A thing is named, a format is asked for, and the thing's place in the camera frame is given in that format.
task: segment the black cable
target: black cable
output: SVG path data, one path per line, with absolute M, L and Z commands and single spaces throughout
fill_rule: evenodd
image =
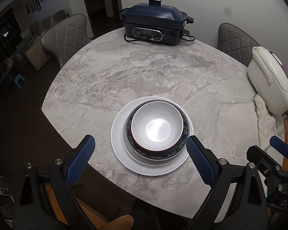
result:
M 174 34 L 161 34 L 161 35 L 155 35 L 155 36 L 147 37 L 147 38 L 138 38 L 138 37 L 137 37 L 136 40 L 127 40 L 127 39 L 126 39 L 126 33 L 124 34 L 124 40 L 125 40 L 126 42 L 146 41 L 146 40 L 149 40 L 149 39 L 152 39 L 152 38 L 155 38 L 155 37 L 162 37 L 162 36 L 175 36 L 175 37 L 178 37 L 178 38 L 181 39 L 181 40 L 188 41 L 188 42 L 195 41 L 195 37 L 194 37 L 194 36 L 184 35 L 184 36 L 187 36 L 187 37 L 191 38 L 191 40 L 188 40 L 188 39 L 182 38 L 182 37 L 177 36 L 177 35 L 174 35 Z

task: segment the dinner plate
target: dinner plate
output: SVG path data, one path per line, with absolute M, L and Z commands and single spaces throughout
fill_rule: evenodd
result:
M 111 129 L 111 143 L 112 143 L 112 147 L 113 147 L 115 155 L 125 167 L 141 175 L 158 176 L 158 175 L 170 173 L 171 171 L 177 169 L 180 165 L 183 164 L 183 162 L 187 159 L 189 155 L 188 155 L 186 148 L 184 147 L 181 153 L 177 155 L 177 158 L 174 158 L 173 161 L 166 163 L 164 165 L 161 165 L 161 166 L 149 166 L 145 163 L 146 161 L 149 161 L 149 160 L 146 160 L 144 158 L 142 158 L 141 160 L 142 163 L 140 163 L 135 158 L 132 158 L 129 155 L 128 151 L 126 150 L 124 146 L 124 142 L 122 138 L 122 130 L 124 128 L 125 120 L 135 107 L 149 100 L 164 100 L 164 101 L 171 102 L 174 105 L 178 106 L 176 103 L 172 102 L 171 100 L 166 99 L 166 98 L 161 98 L 161 97 L 143 97 L 143 98 L 139 98 L 130 102 L 123 109 L 120 110 L 120 112 L 117 114 L 116 118 L 114 119 L 112 129 Z M 190 124 L 190 135 L 193 135 L 193 127 L 192 127 L 191 121 L 188 116 L 187 118 Z
M 146 150 L 143 150 L 141 147 L 139 147 L 137 145 L 137 143 L 134 141 L 134 139 L 131 136 L 131 121 L 132 121 L 132 118 L 135 115 L 136 111 L 139 108 L 141 108 L 145 104 L 153 102 L 153 101 L 160 101 L 160 100 L 149 100 L 147 102 L 144 102 L 144 103 L 140 104 L 139 106 L 137 106 L 131 112 L 131 114 L 129 115 L 127 122 L 126 122 L 126 137 L 127 137 L 127 140 L 129 142 L 130 146 L 136 151 L 136 153 L 138 153 L 142 157 L 149 159 L 149 160 L 154 160 L 154 161 L 166 160 L 166 159 L 172 158 L 173 156 L 177 155 L 184 148 L 184 146 L 187 142 L 187 139 L 190 136 L 189 135 L 189 123 L 188 123 L 188 119 L 187 119 L 186 115 L 184 114 L 184 112 L 175 104 L 167 101 L 167 103 L 170 103 L 171 105 L 175 106 L 175 108 L 179 111 L 179 113 L 182 117 L 183 131 L 181 134 L 181 138 L 179 139 L 179 141 L 177 142 L 176 145 L 174 145 L 171 149 L 169 149 L 165 153 L 157 153 L 157 152 L 152 153 L 152 152 L 148 152 Z
M 180 112 L 170 103 L 153 100 L 135 111 L 131 120 L 134 141 L 150 152 L 166 151 L 180 139 L 183 121 Z

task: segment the control panel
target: control panel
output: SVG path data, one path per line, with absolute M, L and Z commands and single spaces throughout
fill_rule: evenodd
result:
M 134 28 L 133 35 L 138 38 L 149 38 L 152 36 L 156 36 L 150 39 L 152 41 L 161 41 L 163 39 L 163 36 L 158 37 L 158 35 L 162 35 L 160 31 L 140 27 Z

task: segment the marble table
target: marble table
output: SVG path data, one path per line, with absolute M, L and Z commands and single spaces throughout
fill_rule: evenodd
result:
M 95 137 L 89 164 L 110 181 L 157 207 L 192 217 L 210 187 L 191 159 L 166 175 L 138 175 L 115 156 L 112 123 L 137 98 L 168 98 L 186 111 L 205 147 L 245 165 L 248 147 L 259 144 L 256 92 L 247 68 L 199 41 L 174 47 L 127 43 L 123 34 L 123 28 L 112 31 L 75 54 L 54 79 L 42 111 L 72 148 L 86 134 Z

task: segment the white wall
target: white wall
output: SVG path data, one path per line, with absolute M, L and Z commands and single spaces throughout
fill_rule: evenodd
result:
M 30 25 L 47 16 L 53 15 L 60 10 L 65 10 L 66 13 L 71 13 L 71 6 L 69 4 L 69 0 L 43 0 L 42 2 L 40 1 L 42 9 L 40 11 L 36 10 L 33 13 L 31 11 L 30 14 L 27 14 L 24 5 L 27 0 L 21 1 Z
M 122 0 L 131 7 L 147 0 Z M 288 71 L 288 7 L 283 0 L 163 0 L 194 18 L 186 29 L 199 41 L 217 47 L 217 31 L 228 22 L 273 51 Z
M 87 34 L 89 38 L 94 36 L 92 27 L 89 21 L 88 12 L 85 7 L 84 0 L 69 0 L 71 10 L 73 14 L 83 14 L 87 18 Z

